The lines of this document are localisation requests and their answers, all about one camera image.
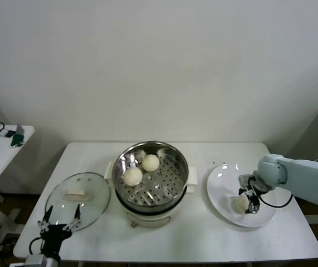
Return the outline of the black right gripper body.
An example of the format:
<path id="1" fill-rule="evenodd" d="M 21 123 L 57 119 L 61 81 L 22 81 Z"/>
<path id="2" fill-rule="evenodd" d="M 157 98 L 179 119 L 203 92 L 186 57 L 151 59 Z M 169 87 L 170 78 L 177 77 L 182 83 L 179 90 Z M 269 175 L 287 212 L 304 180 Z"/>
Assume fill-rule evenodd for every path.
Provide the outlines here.
<path id="1" fill-rule="evenodd" d="M 255 189 L 253 188 L 252 185 L 249 185 L 247 183 L 239 183 L 239 186 L 240 186 L 240 188 L 248 190 L 247 195 L 256 195 L 258 197 L 258 195 L 255 192 Z"/>

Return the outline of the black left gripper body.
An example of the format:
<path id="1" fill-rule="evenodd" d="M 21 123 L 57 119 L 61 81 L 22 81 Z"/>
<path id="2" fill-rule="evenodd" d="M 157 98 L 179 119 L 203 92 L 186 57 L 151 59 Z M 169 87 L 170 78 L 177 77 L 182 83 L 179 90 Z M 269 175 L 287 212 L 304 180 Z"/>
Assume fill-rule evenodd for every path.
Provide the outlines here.
<path id="1" fill-rule="evenodd" d="M 40 237 L 44 241 L 41 253 L 45 255 L 59 254 L 62 242 L 71 236 L 72 231 L 67 225 L 49 225 L 40 231 Z"/>

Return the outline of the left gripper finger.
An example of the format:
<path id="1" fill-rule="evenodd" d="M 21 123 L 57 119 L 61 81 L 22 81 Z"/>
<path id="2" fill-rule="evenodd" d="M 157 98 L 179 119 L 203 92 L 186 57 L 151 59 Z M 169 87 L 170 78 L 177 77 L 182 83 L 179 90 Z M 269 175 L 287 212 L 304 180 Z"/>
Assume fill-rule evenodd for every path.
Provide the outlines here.
<path id="1" fill-rule="evenodd" d="M 40 228 L 40 231 L 48 231 L 48 227 L 50 226 L 49 219 L 50 219 L 52 210 L 53 210 L 53 206 L 51 205 L 49 209 L 45 211 L 45 214 L 42 220 L 38 221 L 38 227 Z"/>
<path id="2" fill-rule="evenodd" d="M 80 204 L 78 204 L 74 214 L 74 218 L 69 223 L 67 223 L 62 229 L 64 231 L 77 231 L 80 224 L 81 224 L 81 212 L 80 212 Z"/>

